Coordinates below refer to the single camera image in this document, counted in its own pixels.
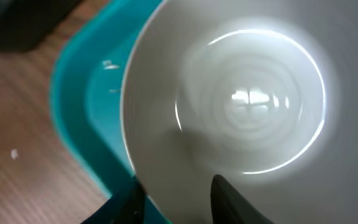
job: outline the blue plastic tray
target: blue plastic tray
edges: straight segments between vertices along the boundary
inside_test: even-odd
[[[133,186],[134,172],[120,130],[120,89],[134,42],[160,2],[109,3],[68,43],[55,66],[50,96],[53,122],[107,197]],[[167,222],[150,200],[145,209],[147,223]]]

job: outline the black object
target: black object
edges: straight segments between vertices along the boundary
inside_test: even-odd
[[[0,0],[0,52],[36,47],[81,0]]]
[[[143,224],[145,192],[138,181],[129,194],[116,194],[82,224]],[[123,200],[124,206],[114,214]],[[211,209],[214,224],[273,224],[221,175],[212,181]]]

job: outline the wood grain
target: wood grain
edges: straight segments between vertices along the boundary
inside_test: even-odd
[[[0,223],[80,223],[106,200],[60,143],[48,108],[59,51],[106,2],[80,4],[34,51],[0,54]]]

